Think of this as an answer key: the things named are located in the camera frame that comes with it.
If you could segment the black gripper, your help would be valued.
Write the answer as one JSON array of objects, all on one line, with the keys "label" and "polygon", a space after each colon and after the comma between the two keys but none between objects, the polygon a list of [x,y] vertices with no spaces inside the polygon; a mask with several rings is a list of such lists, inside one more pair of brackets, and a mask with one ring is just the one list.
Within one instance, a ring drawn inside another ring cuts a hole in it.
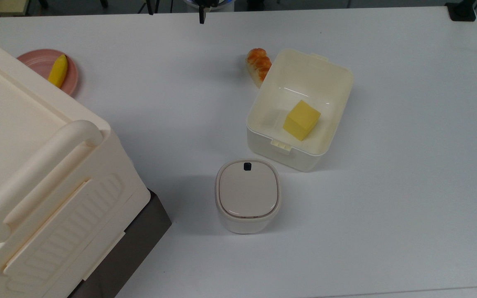
[{"label": "black gripper", "polygon": [[211,11],[211,8],[216,8],[219,5],[219,0],[199,0],[199,23],[205,24],[206,13]]}]

